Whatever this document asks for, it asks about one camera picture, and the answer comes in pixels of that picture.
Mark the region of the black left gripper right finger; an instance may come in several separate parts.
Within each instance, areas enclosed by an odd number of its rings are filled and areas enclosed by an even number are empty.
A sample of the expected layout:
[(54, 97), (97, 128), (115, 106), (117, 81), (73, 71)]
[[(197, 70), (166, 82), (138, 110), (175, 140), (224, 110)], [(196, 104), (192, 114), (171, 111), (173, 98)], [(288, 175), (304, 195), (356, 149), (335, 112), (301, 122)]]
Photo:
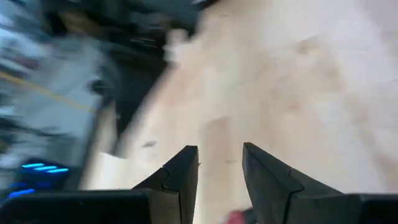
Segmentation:
[(243, 170), (258, 224), (398, 224), (398, 194), (344, 194), (251, 142)]

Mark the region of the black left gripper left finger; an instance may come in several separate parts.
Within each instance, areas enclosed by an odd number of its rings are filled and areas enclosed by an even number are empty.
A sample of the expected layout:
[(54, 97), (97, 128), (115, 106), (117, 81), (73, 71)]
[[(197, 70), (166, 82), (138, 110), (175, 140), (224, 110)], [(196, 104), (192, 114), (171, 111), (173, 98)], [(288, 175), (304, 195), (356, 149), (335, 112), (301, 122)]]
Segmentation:
[(185, 146), (129, 190), (15, 195), (0, 207), (0, 224), (192, 224), (198, 148)]

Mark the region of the dark red nail polish bottle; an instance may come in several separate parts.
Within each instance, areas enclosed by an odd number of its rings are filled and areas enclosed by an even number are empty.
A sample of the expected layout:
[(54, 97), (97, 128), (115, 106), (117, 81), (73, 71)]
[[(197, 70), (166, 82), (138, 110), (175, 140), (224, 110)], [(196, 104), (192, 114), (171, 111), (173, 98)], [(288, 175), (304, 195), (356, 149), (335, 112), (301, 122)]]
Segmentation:
[(228, 213), (223, 224), (257, 224), (257, 218), (253, 208), (233, 210)]

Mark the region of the black device with blue lights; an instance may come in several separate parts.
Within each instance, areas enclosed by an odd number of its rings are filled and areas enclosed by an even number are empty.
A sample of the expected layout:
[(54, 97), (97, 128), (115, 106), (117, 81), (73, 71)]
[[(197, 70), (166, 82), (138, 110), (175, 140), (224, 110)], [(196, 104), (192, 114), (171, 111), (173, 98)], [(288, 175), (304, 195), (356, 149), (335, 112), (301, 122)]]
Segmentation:
[(9, 184), (7, 198), (24, 194), (62, 190), (66, 186), (70, 168), (42, 159), (28, 159), (16, 171), (16, 178)]

